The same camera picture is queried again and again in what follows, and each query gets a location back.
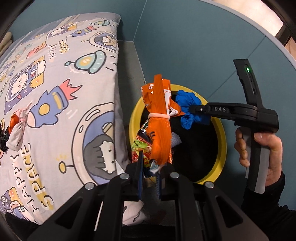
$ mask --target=mattress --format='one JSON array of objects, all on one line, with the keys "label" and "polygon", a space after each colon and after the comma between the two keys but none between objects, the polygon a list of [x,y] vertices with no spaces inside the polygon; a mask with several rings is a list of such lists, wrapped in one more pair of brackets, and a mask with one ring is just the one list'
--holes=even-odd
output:
[{"label": "mattress", "polygon": [[[84,184],[124,172],[119,21],[112,13],[70,16],[28,33],[1,57],[1,147],[11,116],[25,113],[22,131],[9,136],[13,147],[0,150],[3,213],[42,224]],[[142,204],[132,207],[123,220],[134,220]]]}]

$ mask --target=triangular cutout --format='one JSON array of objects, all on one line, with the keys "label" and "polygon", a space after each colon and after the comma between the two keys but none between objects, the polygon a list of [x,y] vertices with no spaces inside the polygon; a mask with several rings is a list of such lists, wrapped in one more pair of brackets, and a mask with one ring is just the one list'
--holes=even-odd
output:
[{"label": "triangular cutout", "polygon": [[82,198],[77,199],[57,220],[56,224],[71,229],[82,203]]},{"label": "triangular cutout", "polygon": [[218,196],[216,200],[227,228],[232,228],[243,222],[242,217],[224,200],[224,198]]}]

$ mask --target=black sleeve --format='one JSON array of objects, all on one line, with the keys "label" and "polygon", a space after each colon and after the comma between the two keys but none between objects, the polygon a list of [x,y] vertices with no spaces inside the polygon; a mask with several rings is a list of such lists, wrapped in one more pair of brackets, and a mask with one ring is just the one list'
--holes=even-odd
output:
[{"label": "black sleeve", "polygon": [[280,207],[279,199],[285,186],[285,175],[266,187],[263,194],[246,188],[242,210],[268,236],[270,241],[296,240],[296,211]]}]

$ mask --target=hand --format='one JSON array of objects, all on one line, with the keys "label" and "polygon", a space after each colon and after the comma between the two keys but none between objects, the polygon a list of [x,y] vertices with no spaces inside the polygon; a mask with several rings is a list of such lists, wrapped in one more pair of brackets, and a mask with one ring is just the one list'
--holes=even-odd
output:
[{"label": "hand", "polygon": [[[248,167],[250,162],[248,161],[248,152],[246,151],[246,142],[242,138],[242,132],[238,128],[235,131],[236,143],[234,148],[240,154],[239,163]],[[269,167],[267,173],[267,179],[265,186],[269,186],[277,182],[281,176],[281,161],[283,157],[283,146],[281,139],[275,134],[270,132],[258,132],[254,134],[254,139],[262,146],[268,146],[270,148],[269,155]]]}]

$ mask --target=pink rubber band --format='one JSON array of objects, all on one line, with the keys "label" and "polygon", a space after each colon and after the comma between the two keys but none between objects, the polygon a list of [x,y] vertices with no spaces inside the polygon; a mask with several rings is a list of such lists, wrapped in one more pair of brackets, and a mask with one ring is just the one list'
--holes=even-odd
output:
[{"label": "pink rubber band", "polygon": [[148,115],[148,118],[150,118],[150,117],[160,117],[160,118],[170,119],[170,116],[169,115],[160,114],[160,113],[150,113]]}]

